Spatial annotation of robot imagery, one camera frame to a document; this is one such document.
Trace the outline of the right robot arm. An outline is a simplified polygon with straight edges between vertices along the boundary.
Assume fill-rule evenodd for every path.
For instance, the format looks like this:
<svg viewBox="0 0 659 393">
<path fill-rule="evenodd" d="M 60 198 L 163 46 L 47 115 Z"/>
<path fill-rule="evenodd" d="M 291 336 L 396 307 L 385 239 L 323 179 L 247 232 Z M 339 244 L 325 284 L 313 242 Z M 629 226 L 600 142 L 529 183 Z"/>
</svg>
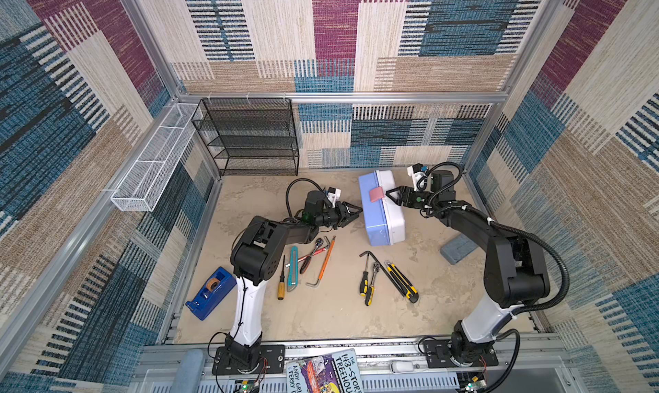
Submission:
<svg viewBox="0 0 659 393">
<path fill-rule="evenodd" d="M 454 186 L 463 166 L 444 161 L 408 168 L 410 186 L 384 191 L 393 204 L 416 209 L 425 219 L 437 219 L 484 250 L 485 294 L 468 317 L 451 333 L 449 352 L 459 367 L 476 362 L 494 346 L 501 330 L 520 313 L 559 305 L 571 280 L 562 257 L 533 233 L 495 221 L 472 204 L 456 199 Z"/>
</svg>

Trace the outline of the yellow handled pliers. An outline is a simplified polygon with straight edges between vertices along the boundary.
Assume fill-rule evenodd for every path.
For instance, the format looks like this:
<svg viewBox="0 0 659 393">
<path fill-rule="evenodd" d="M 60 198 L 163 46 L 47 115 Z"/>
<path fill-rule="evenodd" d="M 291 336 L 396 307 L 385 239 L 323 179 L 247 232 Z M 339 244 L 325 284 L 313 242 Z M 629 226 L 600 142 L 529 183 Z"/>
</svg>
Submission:
<svg viewBox="0 0 659 393">
<path fill-rule="evenodd" d="M 370 307 L 372 305 L 374 295 L 375 295 L 375 281 L 377 278 L 377 275 L 380 271 L 380 264 L 378 262 L 375 262 L 374 265 L 372 266 L 372 276 L 371 276 L 371 281 L 369 281 L 367 290 L 365 293 L 365 305 L 367 307 Z"/>
</svg>

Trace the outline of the black yellow screwdriver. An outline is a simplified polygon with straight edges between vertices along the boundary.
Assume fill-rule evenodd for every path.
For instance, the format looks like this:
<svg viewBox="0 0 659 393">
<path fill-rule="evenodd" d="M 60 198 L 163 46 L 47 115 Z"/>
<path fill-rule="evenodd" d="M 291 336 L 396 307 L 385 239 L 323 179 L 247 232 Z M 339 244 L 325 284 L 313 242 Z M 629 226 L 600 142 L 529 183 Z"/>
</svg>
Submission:
<svg viewBox="0 0 659 393">
<path fill-rule="evenodd" d="M 360 257 L 365 257 L 366 258 L 365 269 L 363 269 L 361 279 L 360 279 L 360 295 L 366 297 L 368 289 L 369 289 L 369 286 L 368 286 L 368 276 L 369 276 L 368 266 L 369 266 L 370 252 L 363 252 L 362 254 L 360 254 Z"/>
</svg>

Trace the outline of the blue tape dispenser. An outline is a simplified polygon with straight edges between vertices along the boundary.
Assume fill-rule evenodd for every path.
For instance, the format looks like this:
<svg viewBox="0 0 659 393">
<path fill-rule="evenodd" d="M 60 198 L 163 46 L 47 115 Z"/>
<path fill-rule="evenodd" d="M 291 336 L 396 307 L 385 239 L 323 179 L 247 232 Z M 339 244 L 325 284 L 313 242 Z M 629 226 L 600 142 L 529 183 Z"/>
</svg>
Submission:
<svg viewBox="0 0 659 393">
<path fill-rule="evenodd" d="M 234 276 L 223 267 L 219 267 L 210 275 L 194 298 L 185 302 L 185 306 L 197 319 L 204 321 L 235 286 Z"/>
</svg>

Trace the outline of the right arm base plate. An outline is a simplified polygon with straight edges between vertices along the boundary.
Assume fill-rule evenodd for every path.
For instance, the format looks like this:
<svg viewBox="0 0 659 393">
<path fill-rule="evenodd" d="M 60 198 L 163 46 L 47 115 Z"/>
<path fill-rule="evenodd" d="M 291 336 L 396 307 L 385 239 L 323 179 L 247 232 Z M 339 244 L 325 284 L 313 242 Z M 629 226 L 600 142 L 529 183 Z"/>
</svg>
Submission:
<svg viewBox="0 0 659 393">
<path fill-rule="evenodd" d="M 429 368 L 497 367 L 499 359 L 493 343 L 455 342 L 428 338 L 420 344 Z"/>
</svg>

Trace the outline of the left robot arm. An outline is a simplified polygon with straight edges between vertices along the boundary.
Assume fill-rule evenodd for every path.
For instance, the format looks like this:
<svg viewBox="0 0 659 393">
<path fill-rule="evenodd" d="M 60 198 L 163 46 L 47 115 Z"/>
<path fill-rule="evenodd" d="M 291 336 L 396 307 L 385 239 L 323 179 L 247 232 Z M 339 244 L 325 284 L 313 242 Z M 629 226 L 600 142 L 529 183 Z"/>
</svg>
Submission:
<svg viewBox="0 0 659 393">
<path fill-rule="evenodd" d="M 266 369 L 262 311 L 268 282 L 279 270 L 286 246 L 309 244 L 322 228 L 345 228 L 362 215 L 362 207 L 340 197 L 336 188 L 296 178 L 285 193 L 288 216 L 282 221 L 255 216 L 235 240 L 230 263 L 238 286 L 237 307 L 232 329 L 216 350 L 214 375 L 226 367 L 247 374 Z"/>
</svg>

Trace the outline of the grey sponge block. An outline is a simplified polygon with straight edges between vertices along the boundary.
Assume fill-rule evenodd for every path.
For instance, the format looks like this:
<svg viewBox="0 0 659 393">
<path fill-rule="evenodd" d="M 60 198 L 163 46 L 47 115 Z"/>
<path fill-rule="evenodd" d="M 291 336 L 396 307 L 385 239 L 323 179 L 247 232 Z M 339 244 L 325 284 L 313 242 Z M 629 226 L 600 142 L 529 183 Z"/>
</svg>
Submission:
<svg viewBox="0 0 659 393">
<path fill-rule="evenodd" d="M 478 248 L 479 246 L 475 242 L 464 234 L 460 234 L 443 245 L 440 248 L 440 254 L 449 264 L 455 265 Z"/>
</svg>

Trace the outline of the red handled pliers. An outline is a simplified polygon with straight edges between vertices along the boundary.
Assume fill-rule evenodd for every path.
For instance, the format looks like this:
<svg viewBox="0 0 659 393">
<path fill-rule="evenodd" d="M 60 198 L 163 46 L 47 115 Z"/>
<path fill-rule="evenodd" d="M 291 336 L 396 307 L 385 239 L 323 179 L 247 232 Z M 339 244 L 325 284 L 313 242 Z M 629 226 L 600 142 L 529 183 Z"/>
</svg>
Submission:
<svg viewBox="0 0 659 393">
<path fill-rule="evenodd" d="M 307 271 L 310 263 L 312 262 L 312 258 L 323 252 L 326 252 L 329 249 L 329 246 L 330 246 L 330 241 L 328 240 L 327 237 L 324 237 L 323 239 L 317 239 L 313 251 L 302 258 L 302 261 L 300 262 L 299 273 L 301 275 L 304 274 Z"/>
</svg>

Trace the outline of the white and blue toolbox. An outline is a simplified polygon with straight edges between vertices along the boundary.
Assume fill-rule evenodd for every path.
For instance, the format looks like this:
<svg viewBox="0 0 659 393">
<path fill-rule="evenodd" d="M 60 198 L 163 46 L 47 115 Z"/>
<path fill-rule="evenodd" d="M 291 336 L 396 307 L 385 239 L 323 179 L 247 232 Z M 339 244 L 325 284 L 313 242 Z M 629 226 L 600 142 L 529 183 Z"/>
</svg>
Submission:
<svg viewBox="0 0 659 393">
<path fill-rule="evenodd" d="M 391 170 L 359 177 L 360 196 L 371 246 L 396 245 L 406 240 L 403 209 L 385 194 L 396 187 Z"/>
</svg>

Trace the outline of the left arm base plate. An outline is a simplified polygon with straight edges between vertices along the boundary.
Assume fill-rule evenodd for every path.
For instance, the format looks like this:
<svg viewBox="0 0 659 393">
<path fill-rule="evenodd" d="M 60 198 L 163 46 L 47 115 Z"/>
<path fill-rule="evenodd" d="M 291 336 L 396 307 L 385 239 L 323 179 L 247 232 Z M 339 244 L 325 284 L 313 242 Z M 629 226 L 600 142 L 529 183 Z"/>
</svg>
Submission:
<svg viewBox="0 0 659 393">
<path fill-rule="evenodd" d="M 283 344 L 266 344 L 245 348 L 232 346 L 216 350 L 212 374 L 214 376 L 257 375 L 265 371 L 269 374 L 284 372 L 286 347 Z"/>
</svg>

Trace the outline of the black hex key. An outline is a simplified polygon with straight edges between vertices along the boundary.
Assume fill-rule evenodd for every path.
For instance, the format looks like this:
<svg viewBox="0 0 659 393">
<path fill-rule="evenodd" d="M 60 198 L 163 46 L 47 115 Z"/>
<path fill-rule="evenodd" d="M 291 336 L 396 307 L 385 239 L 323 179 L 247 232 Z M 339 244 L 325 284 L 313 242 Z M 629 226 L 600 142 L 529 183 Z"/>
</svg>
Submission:
<svg viewBox="0 0 659 393">
<path fill-rule="evenodd" d="M 360 257 L 370 257 L 374 260 L 375 264 L 379 266 L 380 270 L 387 276 L 387 278 L 390 280 L 390 282 L 393 284 L 393 286 L 396 288 L 396 290 L 400 293 L 403 298 L 407 297 L 407 290 L 404 288 L 403 284 L 398 281 L 398 279 L 395 278 L 393 275 L 393 271 L 389 270 L 389 268 L 385 265 L 382 264 L 379 259 L 371 252 L 371 251 L 365 251 L 360 254 Z"/>
</svg>

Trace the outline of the teal utility knife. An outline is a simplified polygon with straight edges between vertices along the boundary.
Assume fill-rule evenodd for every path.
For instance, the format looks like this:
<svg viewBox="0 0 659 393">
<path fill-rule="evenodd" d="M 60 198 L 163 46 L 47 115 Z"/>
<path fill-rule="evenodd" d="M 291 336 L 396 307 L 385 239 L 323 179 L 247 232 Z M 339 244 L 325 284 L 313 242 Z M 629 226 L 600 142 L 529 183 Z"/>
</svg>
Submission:
<svg viewBox="0 0 659 393">
<path fill-rule="evenodd" d="M 300 283 L 299 279 L 299 249 L 297 246 L 293 246 L 290 250 L 289 256 L 289 265 L 288 265 L 288 279 L 286 290 L 288 293 L 293 292 L 295 288 L 298 287 Z"/>
</svg>

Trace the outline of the yellow black utility knife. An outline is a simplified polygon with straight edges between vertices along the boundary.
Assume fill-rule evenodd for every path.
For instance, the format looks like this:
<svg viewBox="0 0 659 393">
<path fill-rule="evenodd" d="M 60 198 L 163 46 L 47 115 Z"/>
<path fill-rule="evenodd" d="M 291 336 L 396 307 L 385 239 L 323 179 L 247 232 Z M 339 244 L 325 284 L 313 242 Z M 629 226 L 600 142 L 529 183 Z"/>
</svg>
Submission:
<svg viewBox="0 0 659 393">
<path fill-rule="evenodd" d="M 389 260 L 385 262 L 385 267 L 391 282 L 399 293 L 410 303 L 417 303 L 419 300 L 419 293 L 408 277 L 398 269 L 396 264 L 391 263 Z"/>
</svg>

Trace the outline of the colourful treehouse book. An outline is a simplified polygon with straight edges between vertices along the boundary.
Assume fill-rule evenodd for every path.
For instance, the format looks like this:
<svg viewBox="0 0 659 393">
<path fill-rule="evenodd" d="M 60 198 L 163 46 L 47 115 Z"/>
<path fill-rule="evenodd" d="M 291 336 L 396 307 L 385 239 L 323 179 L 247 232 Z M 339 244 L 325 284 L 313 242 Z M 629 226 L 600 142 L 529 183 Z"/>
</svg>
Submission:
<svg viewBox="0 0 659 393">
<path fill-rule="evenodd" d="M 353 348 L 286 365 L 287 393 L 363 393 Z"/>
</svg>

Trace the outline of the orange hex key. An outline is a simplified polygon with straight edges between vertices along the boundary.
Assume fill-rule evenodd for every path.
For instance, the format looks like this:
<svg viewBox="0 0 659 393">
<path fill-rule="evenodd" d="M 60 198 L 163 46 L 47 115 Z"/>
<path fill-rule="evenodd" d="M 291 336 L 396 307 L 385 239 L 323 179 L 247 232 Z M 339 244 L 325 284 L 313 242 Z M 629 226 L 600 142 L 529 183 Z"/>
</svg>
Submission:
<svg viewBox="0 0 659 393">
<path fill-rule="evenodd" d="M 308 286 L 310 288 L 317 288 L 320 285 L 320 283 L 321 283 L 321 281 L 324 277 L 324 272 L 326 271 L 326 268 L 327 268 L 327 265 L 329 263 L 331 253 L 334 249 L 335 243 L 336 243 L 336 235 L 333 236 L 332 240 L 329 242 L 329 247 L 328 247 L 327 251 L 325 252 L 324 262 L 322 264 L 321 270 L 319 271 L 319 275 L 317 276 L 317 281 L 307 282 L 305 284 L 306 286 Z"/>
</svg>

